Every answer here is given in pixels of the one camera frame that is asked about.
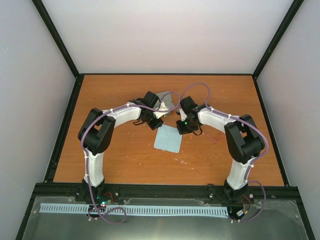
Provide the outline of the light blue cleaning cloth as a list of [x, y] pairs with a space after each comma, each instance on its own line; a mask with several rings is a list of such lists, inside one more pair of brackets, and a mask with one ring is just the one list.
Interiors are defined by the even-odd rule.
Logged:
[[157, 129], [153, 147], [171, 153], [179, 153], [182, 143], [182, 135], [177, 128], [162, 125]]

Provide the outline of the pink glasses case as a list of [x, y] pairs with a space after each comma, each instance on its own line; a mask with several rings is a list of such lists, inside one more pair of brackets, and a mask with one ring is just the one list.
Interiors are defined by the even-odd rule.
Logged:
[[161, 102], [164, 102], [170, 110], [172, 110], [175, 107], [175, 105], [172, 102], [172, 94], [169, 91], [159, 92], [155, 95], [157, 96], [157, 101], [153, 107], [155, 110], [159, 108]]

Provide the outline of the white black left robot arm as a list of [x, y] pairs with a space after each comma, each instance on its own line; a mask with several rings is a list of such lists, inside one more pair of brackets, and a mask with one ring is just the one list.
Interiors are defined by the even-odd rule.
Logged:
[[99, 201], [104, 195], [103, 175], [104, 152], [110, 146], [114, 129], [124, 123], [134, 121], [135, 125], [146, 123], [155, 130], [162, 126], [162, 114], [166, 104], [155, 93], [148, 91], [143, 98], [133, 99], [124, 105], [108, 110], [90, 110], [80, 131], [78, 139], [84, 153], [84, 177], [82, 184], [86, 196]]

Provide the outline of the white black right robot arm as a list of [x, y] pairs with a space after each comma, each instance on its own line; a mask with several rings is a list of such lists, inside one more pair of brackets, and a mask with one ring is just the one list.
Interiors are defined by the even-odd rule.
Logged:
[[266, 147], [266, 141], [258, 131], [253, 118], [248, 114], [226, 114], [206, 104], [198, 105], [190, 96], [181, 100], [177, 114], [181, 117], [176, 122], [180, 135], [202, 135], [204, 125], [225, 134], [232, 164], [224, 181], [222, 195], [230, 202], [240, 198], [248, 187], [248, 178], [254, 162]]

